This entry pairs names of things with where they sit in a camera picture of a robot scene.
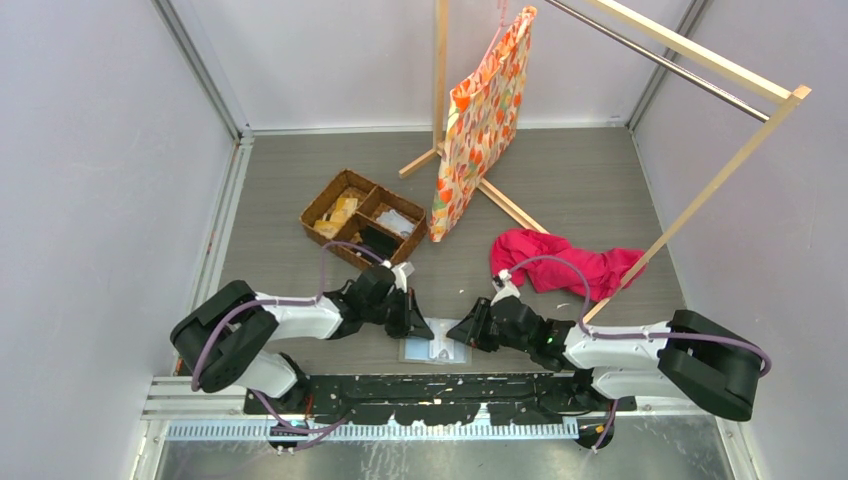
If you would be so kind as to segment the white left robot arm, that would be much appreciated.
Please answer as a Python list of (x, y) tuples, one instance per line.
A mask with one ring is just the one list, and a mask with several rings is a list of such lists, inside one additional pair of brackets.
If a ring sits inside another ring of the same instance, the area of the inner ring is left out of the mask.
[(392, 338), (433, 339), (408, 284), (413, 270), (408, 262), (372, 265), (342, 288), (317, 297), (267, 295), (235, 280), (181, 320), (170, 342), (192, 374), (192, 390), (216, 393), (241, 386), (293, 414), (305, 405), (305, 375), (289, 356), (271, 354), (266, 345), (341, 339), (365, 324), (383, 327)]

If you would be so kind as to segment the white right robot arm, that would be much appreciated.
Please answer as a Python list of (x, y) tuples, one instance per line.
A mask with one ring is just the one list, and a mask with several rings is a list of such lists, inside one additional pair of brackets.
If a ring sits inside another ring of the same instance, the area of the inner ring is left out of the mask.
[(691, 310), (650, 325), (592, 326), (545, 319), (516, 297), (481, 298), (447, 336), (484, 352), (511, 348), (545, 370), (573, 372), (572, 400), (589, 411), (608, 399), (680, 398), (746, 422), (771, 368), (761, 348)]

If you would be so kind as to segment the black VIP cards in basket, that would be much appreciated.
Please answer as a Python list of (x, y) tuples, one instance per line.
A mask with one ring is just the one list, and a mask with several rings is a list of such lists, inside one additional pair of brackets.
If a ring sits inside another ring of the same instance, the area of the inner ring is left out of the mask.
[(382, 260), (390, 260), (400, 245), (393, 236), (372, 226), (366, 226), (358, 235), (360, 244)]

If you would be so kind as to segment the white VIP cards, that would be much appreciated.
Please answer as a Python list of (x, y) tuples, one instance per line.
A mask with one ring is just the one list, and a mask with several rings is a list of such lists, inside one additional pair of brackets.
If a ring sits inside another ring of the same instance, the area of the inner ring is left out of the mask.
[(416, 226), (412, 220), (409, 220), (394, 209), (388, 209), (380, 213), (376, 217), (376, 222), (404, 239), (412, 235)]

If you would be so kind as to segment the gold VIP cards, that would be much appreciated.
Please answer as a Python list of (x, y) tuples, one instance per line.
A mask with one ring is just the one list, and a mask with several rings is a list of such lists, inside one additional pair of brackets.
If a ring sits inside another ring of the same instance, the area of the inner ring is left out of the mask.
[(313, 228), (323, 237), (332, 239), (353, 216), (359, 205), (355, 197), (339, 197), (333, 207), (318, 219)]

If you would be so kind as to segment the brown woven divided basket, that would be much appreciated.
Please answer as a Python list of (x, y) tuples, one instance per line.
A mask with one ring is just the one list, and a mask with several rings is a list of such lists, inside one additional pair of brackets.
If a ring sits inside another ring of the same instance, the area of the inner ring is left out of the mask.
[(425, 210), (359, 173), (345, 169), (311, 201), (300, 224), (311, 240), (354, 267), (375, 262), (360, 246), (393, 263), (407, 260), (426, 233)]

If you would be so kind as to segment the pink cloth garment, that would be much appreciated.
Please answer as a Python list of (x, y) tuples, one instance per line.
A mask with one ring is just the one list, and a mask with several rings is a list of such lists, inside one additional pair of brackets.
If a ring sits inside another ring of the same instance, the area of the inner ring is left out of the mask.
[(625, 274), (642, 257), (639, 249), (592, 251), (578, 248), (556, 235), (511, 229), (499, 235), (490, 250), (493, 275), (503, 270), (518, 287), (529, 281), (538, 293), (563, 290), (589, 294), (593, 302), (622, 287)]

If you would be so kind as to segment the floral orange paper bag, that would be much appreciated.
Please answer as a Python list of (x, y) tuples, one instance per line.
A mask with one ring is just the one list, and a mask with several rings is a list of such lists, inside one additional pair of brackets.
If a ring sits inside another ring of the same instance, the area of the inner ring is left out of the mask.
[(440, 242), (517, 134), (537, 8), (524, 7), (478, 67), (450, 90), (437, 185), (428, 222)]

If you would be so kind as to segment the wooden clothes rack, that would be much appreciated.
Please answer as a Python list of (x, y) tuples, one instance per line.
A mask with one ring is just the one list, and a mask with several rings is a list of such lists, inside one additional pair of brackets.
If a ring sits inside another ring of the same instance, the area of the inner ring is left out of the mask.
[[(616, 1), (586, 1), (600, 11), (620, 20), (632, 28), (643, 33), (650, 39), (665, 47), (662, 55), (657, 54), (647, 47), (631, 40), (607, 25), (587, 16), (572, 6), (562, 1), (545, 1), (558, 11), (569, 15), (584, 25), (589, 26), (607, 38), (617, 42), (627, 49), (639, 54), (656, 65), (656, 69), (649, 80), (642, 99), (631, 116), (628, 128), (632, 130), (650, 106), (653, 92), (658, 91), (665, 73), (672, 73), (689, 84), (709, 93), (715, 98), (734, 107), (762, 123), (762, 126), (750, 137), (749, 140), (733, 155), (733, 157), (719, 170), (706, 186), (695, 196), (695, 198), (684, 208), (682, 213), (665, 229), (662, 235), (646, 250), (645, 254), (627, 271), (621, 280), (621, 287), (628, 285), (638, 273), (648, 265), (650, 260), (677, 234), (680, 229), (698, 212), (701, 207), (725, 184), (742, 164), (763, 144), (763, 142), (781, 125), (790, 114), (806, 99), (812, 89), (806, 85), (799, 85), (790, 91), (777, 83), (756, 74), (749, 69), (711, 51), (710, 49), (696, 43), (684, 36), (683, 32), (691, 33), (696, 27), (701, 14), (709, 7), (712, 1), (691, 1), (686, 13), (675, 30), (669, 29), (660, 23), (624, 6)], [(432, 159), (444, 155), (444, 122), (445, 95), (446, 95), (446, 69), (447, 69), (447, 46), (448, 46), (448, 16), (449, 1), (434, 1), (434, 57), (432, 75), (432, 146), (418, 158), (405, 165), (398, 171), (401, 179), (406, 178), (429, 163)], [(767, 115), (754, 106), (748, 104), (728, 91), (696, 75), (689, 69), (684, 68), (675, 61), (679, 56), (684, 57), (696, 64), (707, 68), (732, 83), (768, 100), (776, 106), (774, 113)], [(484, 195), (492, 200), (495, 205), (507, 213), (519, 225), (535, 229), (536, 231), (548, 233), (537, 221), (510, 200), (505, 194), (498, 190), (487, 180), (482, 180), (478, 188)]]

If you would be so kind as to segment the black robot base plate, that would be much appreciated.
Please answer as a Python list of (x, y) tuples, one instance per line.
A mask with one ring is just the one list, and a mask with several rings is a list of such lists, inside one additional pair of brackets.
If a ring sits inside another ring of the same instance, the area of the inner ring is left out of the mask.
[(320, 423), (468, 425), (488, 415), (495, 426), (553, 424), (609, 412), (612, 401), (591, 393), (588, 378), (523, 374), (313, 375), (308, 389), (270, 401), (279, 414)]

